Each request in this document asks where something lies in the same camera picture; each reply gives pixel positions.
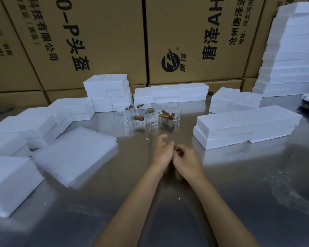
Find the logo circle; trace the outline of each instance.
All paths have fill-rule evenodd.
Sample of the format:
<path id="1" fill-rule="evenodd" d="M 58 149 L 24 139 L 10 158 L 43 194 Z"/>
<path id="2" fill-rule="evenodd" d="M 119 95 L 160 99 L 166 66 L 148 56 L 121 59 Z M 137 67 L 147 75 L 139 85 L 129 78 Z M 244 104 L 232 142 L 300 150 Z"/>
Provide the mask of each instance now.
<path id="1" fill-rule="evenodd" d="M 171 51 L 171 53 L 168 53 L 162 58 L 161 66 L 166 72 L 174 72 L 180 66 L 180 58 L 177 54 Z"/>

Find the brown cork stopper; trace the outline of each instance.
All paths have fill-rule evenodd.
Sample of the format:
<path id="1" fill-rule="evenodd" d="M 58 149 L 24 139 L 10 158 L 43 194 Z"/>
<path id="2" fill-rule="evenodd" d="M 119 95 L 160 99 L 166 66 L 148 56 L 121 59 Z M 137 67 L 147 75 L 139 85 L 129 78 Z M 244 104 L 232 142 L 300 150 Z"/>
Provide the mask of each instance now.
<path id="1" fill-rule="evenodd" d="M 139 120 L 139 121 L 144 121 L 144 117 L 141 117 L 141 116 L 134 116 L 133 119 Z"/>
<path id="2" fill-rule="evenodd" d="M 175 113 L 172 113 L 170 116 L 169 116 L 169 120 L 173 120 L 175 117 Z"/>
<path id="3" fill-rule="evenodd" d="M 169 119 L 169 114 L 159 114 L 159 118 Z"/>

